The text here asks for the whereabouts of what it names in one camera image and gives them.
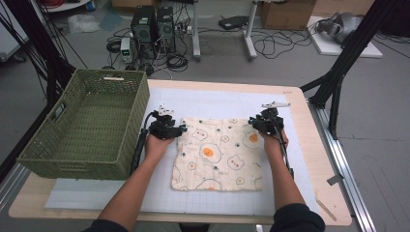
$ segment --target patterned cloth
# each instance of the patterned cloth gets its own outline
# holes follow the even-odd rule
[[[183,118],[172,173],[177,190],[262,190],[259,137],[246,119]]]

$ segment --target egg print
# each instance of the egg print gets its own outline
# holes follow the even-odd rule
[[[222,141],[224,143],[227,143],[227,142],[229,142],[229,137],[227,135],[224,135],[220,138],[220,141]]]
[[[196,163],[190,162],[190,164],[188,164],[188,170],[195,170],[195,168],[196,168]]]
[[[196,189],[222,190],[222,185],[213,179],[203,181]]]
[[[259,137],[257,136],[257,133],[254,131],[247,133],[244,136],[243,141],[244,141],[245,146],[247,146],[248,148],[251,148],[251,149],[259,148]]]
[[[239,177],[238,179],[236,179],[236,185],[241,186],[245,183],[245,179],[242,177]]]
[[[221,159],[220,148],[212,143],[203,144],[199,149],[199,156],[205,161],[219,162]]]

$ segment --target shirt sleeve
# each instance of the shirt sleeve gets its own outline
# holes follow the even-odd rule
[[[290,204],[278,209],[274,220],[271,232],[321,232],[326,228],[322,217],[304,204]]]
[[[82,232],[128,232],[122,225],[105,219],[96,219],[91,224],[91,227]]]

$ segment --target table leg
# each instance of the table leg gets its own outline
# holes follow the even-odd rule
[[[201,49],[199,47],[197,7],[198,7],[198,0],[193,0],[192,50],[193,50],[193,59],[195,59],[195,61],[199,61],[201,59]]]
[[[255,13],[257,8],[257,1],[252,1],[249,13],[248,29],[244,31],[245,42],[249,51],[249,60],[255,59],[257,57],[255,48],[253,46],[252,39],[250,38],[250,33],[252,32],[253,20],[255,19]]]

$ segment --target hand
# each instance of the hand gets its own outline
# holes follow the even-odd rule
[[[265,148],[266,155],[268,157],[282,158],[283,153],[280,148],[279,135],[275,134],[274,136],[271,136],[261,131],[259,132],[259,134],[265,140],[264,148]],[[283,137],[283,142],[285,143],[285,147],[287,148],[287,145],[289,144],[289,139],[287,138],[286,132],[284,130],[281,131],[281,134]]]
[[[157,164],[165,154],[168,145],[173,141],[174,138],[162,140],[148,134],[145,141],[145,160],[151,160],[154,164]]]

